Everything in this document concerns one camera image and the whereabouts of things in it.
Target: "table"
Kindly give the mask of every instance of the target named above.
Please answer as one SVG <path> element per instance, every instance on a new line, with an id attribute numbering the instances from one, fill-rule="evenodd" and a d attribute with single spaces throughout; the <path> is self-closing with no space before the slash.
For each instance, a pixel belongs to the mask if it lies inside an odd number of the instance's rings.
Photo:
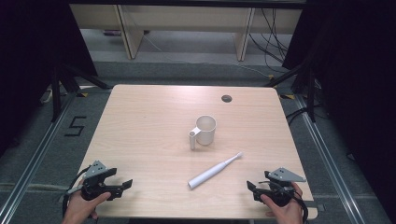
<path id="1" fill-rule="evenodd" d="M 201 115 L 217 120 L 215 140 L 190 150 L 189 132 Z M 240 151 L 243 158 L 189 188 L 189 180 Z M 305 176 L 272 88 L 117 85 L 80 170 L 96 160 L 118 168 L 108 185 L 134 180 L 120 199 L 97 207 L 104 217 L 268 218 L 246 181 L 257 184 L 265 170 L 280 166 Z M 308 183 L 300 186 L 304 200 L 313 201 Z M 308 218 L 317 214 L 309 208 Z"/>

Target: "beige desk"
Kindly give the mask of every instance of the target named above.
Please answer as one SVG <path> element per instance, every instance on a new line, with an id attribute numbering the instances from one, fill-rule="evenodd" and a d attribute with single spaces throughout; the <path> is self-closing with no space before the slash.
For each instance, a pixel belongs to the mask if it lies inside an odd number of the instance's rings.
<path id="1" fill-rule="evenodd" d="M 223 95 L 233 100 L 224 103 Z M 216 118 L 215 141 L 192 151 L 189 131 L 201 115 Z M 239 151 L 242 159 L 189 188 L 189 180 Z M 280 166 L 305 176 L 276 91 L 267 88 L 116 86 L 81 169 L 95 160 L 118 168 L 108 185 L 134 180 L 122 198 L 96 209 L 104 217 L 268 218 L 246 181 L 257 184 Z M 300 186 L 312 201 L 308 184 Z M 317 214 L 309 208 L 309 218 Z"/>

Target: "person's left hand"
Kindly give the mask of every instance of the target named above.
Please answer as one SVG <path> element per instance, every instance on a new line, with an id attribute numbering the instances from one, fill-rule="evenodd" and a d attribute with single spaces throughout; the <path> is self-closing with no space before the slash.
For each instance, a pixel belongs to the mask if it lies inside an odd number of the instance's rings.
<path id="1" fill-rule="evenodd" d="M 69 205 L 64 214 L 63 224 L 80 224 L 91 215 L 92 218 L 97 219 L 98 215 L 95 212 L 95 207 L 107 200 L 111 196 L 110 192 L 105 192 L 97 198 L 90 201 L 85 201 L 81 196 L 81 190 L 76 191 L 70 197 Z"/>

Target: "person's right hand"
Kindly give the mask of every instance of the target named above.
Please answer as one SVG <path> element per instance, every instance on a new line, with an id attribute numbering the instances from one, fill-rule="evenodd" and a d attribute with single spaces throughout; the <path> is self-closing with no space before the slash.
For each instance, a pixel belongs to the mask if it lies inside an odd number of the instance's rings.
<path id="1" fill-rule="evenodd" d="M 295 193 L 296 198 L 300 198 L 303 196 L 303 192 L 301 191 L 300 187 L 296 183 L 291 183 L 295 188 L 296 192 L 300 195 Z M 277 206 L 271 198 L 262 194 L 261 196 L 262 201 L 272 210 L 272 212 L 267 212 L 265 215 L 268 217 L 275 217 L 278 224 L 302 224 L 303 223 L 303 209 L 301 206 L 295 201 L 291 199 L 288 204 L 283 207 Z"/>

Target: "mug handle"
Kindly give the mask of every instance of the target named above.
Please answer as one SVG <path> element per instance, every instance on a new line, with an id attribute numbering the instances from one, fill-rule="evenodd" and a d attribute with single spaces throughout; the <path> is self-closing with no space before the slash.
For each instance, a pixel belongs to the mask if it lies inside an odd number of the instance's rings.
<path id="1" fill-rule="evenodd" d="M 196 135 L 201 131 L 201 129 L 199 129 L 198 127 L 195 127 L 194 129 L 192 129 L 189 133 L 190 136 L 190 149 L 193 150 L 195 149 L 195 139 L 196 139 Z"/>

